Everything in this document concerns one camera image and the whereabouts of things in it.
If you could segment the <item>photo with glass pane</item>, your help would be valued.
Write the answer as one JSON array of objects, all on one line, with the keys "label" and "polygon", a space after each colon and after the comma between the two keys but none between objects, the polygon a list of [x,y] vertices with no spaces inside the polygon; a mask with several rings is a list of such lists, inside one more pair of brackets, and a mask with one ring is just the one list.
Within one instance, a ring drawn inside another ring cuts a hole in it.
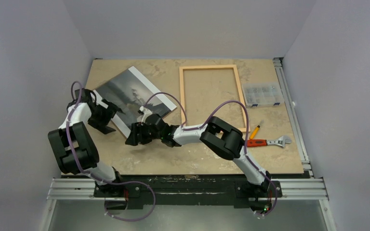
[{"label": "photo with glass pane", "polygon": [[147,109],[161,117],[177,108],[164,94],[150,99],[157,92],[160,90],[134,66],[94,90],[97,99],[105,99],[122,110],[117,112],[111,121],[125,137],[129,136],[131,124],[141,121],[142,115],[138,113],[141,106],[145,105]]}]

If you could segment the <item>wooden picture frame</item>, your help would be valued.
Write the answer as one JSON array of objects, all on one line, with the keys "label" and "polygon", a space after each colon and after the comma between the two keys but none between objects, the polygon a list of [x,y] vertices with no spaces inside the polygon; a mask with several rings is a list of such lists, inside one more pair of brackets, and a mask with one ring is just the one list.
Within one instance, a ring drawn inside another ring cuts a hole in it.
[{"label": "wooden picture frame", "polygon": [[188,126],[204,123],[223,102],[235,100],[243,105],[243,92],[235,64],[179,67],[180,103],[187,112]]}]

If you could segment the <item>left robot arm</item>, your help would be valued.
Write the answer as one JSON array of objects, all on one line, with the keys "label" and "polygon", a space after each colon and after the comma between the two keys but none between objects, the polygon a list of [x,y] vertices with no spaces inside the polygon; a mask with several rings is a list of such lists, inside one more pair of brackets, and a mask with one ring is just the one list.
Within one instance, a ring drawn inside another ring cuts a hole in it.
[{"label": "left robot arm", "polygon": [[121,176],[114,167],[100,161],[87,126],[105,135],[114,132],[108,123],[123,110],[106,99],[98,98],[92,90],[75,90],[73,94],[64,122],[48,133],[58,167],[62,173],[84,175],[95,180],[98,186],[106,185],[106,191],[118,197],[124,192]]}]

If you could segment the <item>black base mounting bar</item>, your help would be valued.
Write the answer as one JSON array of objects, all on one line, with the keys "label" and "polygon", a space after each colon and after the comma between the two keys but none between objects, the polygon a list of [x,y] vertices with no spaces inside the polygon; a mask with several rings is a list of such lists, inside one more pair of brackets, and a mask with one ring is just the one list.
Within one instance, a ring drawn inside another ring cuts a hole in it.
[{"label": "black base mounting bar", "polygon": [[95,198],[122,199],[128,209],[145,205],[213,205],[270,210],[283,196],[279,181],[250,184],[242,174],[225,175],[123,175],[123,185],[98,184]]}]

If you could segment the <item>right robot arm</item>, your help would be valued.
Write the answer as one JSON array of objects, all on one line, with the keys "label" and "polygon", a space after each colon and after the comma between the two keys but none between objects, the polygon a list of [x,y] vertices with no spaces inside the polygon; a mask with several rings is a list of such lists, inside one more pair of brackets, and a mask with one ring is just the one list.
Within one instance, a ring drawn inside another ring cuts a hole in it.
[{"label": "right robot arm", "polygon": [[144,122],[131,125],[126,145],[145,145],[161,140],[168,147],[181,147],[190,143],[203,143],[222,159],[233,161],[244,173],[248,190],[262,196],[270,190],[271,175],[261,167],[248,151],[243,133],[222,119],[213,116],[202,127],[169,125],[157,115],[148,116]]}]

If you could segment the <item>yellow handled screwdriver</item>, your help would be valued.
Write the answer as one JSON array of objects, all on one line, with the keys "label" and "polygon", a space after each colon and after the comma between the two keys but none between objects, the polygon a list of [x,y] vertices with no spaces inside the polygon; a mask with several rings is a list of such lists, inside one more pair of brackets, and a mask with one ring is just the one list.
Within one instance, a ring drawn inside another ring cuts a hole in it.
[{"label": "yellow handled screwdriver", "polygon": [[249,136],[249,139],[252,140],[254,139],[254,137],[256,136],[256,134],[258,133],[259,129],[261,128],[261,126],[263,125],[264,123],[264,120],[261,120],[260,123],[256,126],[256,128],[253,130],[253,132],[251,133],[251,135]]}]

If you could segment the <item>clear plastic screw box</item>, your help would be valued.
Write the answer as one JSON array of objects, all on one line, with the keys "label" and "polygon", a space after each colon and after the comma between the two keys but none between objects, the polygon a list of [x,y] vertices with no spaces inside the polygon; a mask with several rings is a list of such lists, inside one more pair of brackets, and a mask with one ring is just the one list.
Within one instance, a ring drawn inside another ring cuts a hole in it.
[{"label": "clear plastic screw box", "polygon": [[242,92],[248,107],[279,106],[285,102],[277,82],[245,83]]}]

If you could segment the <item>red handled adjustable wrench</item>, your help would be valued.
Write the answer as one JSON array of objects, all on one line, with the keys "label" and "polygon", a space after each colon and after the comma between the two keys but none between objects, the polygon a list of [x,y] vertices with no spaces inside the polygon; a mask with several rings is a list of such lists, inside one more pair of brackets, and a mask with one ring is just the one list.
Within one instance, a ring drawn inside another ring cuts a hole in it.
[{"label": "red handled adjustable wrench", "polygon": [[262,147],[262,146],[279,146],[284,148],[286,144],[292,143],[292,140],[289,136],[284,135],[279,137],[276,140],[265,140],[265,139],[251,139],[247,141],[247,147]]}]

